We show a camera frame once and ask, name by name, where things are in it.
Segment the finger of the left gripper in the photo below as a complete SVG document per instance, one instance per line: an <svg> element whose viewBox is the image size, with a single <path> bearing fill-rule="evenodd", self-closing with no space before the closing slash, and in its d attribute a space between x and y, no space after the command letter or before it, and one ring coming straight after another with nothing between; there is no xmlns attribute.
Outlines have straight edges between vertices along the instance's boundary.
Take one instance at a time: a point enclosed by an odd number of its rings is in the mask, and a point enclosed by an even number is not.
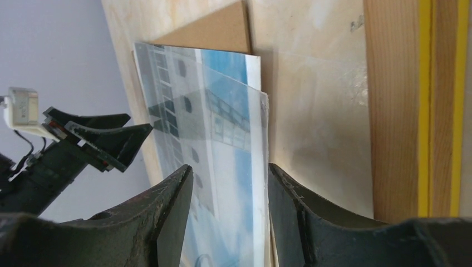
<svg viewBox="0 0 472 267"><path fill-rule="evenodd" d="M68 122L65 128L84 142L82 146L73 149L73 152L101 172L112 169L126 171L153 129L148 123L96 129L75 122Z"/></svg>
<svg viewBox="0 0 472 267"><path fill-rule="evenodd" d="M78 116L60 111L54 107L43 112L50 122L47 123L54 129L64 133L73 133L76 130L91 131L96 133L119 132L131 119L126 113L97 116Z"/></svg>

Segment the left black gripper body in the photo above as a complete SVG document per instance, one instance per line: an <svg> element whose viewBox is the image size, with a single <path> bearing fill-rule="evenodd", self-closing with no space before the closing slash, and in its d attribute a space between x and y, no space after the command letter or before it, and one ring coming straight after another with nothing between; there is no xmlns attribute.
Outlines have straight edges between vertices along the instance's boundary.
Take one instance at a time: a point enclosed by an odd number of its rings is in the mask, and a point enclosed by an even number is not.
<svg viewBox="0 0 472 267"><path fill-rule="evenodd" d="M17 174L14 162L1 154L1 213L42 214L88 165L82 156L89 149L53 142Z"/></svg>

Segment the clear plastic sheet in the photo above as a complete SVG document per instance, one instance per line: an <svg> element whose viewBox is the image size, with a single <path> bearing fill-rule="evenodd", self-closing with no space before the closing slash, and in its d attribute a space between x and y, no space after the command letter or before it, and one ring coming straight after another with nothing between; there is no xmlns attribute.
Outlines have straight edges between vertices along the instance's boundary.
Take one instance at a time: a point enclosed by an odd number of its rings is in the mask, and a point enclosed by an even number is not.
<svg viewBox="0 0 472 267"><path fill-rule="evenodd" d="M266 100L237 85L187 93L164 87L150 101L163 175L193 168L181 266L266 265Z"/></svg>

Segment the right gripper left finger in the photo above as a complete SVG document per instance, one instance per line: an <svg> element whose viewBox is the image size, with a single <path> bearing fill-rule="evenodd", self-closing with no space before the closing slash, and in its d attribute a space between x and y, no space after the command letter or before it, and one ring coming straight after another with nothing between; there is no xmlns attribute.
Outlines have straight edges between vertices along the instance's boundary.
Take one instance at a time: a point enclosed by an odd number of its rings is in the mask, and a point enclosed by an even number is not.
<svg viewBox="0 0 472 267"><path fill-rule="evenodd" d="M83 220L1 215L2 266L178 266L193 191L183 165L159 184Z"/></svg>

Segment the yellow wooden photo frame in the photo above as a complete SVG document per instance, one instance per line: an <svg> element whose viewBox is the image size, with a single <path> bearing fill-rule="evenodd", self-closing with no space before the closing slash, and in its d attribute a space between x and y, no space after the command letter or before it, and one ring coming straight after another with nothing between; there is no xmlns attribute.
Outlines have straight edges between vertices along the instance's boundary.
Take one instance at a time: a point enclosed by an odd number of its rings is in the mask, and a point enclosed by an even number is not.
<svg viewBox="0 0 472 267"><path fill-rule="evenodd" d="M373 215L471 216L471 2L364 1Z"/></svg>

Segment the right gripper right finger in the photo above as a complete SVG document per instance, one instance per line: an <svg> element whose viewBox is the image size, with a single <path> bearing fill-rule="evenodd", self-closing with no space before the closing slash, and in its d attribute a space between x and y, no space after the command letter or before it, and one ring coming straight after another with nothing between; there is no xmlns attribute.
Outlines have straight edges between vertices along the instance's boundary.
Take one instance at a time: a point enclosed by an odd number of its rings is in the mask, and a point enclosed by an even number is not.
<svg viewBox="0 0 472 267"><path fill-rule="evenodd" d="M471 218L387 224L348 211L268 166L280 266L470 266Z"/></svg>

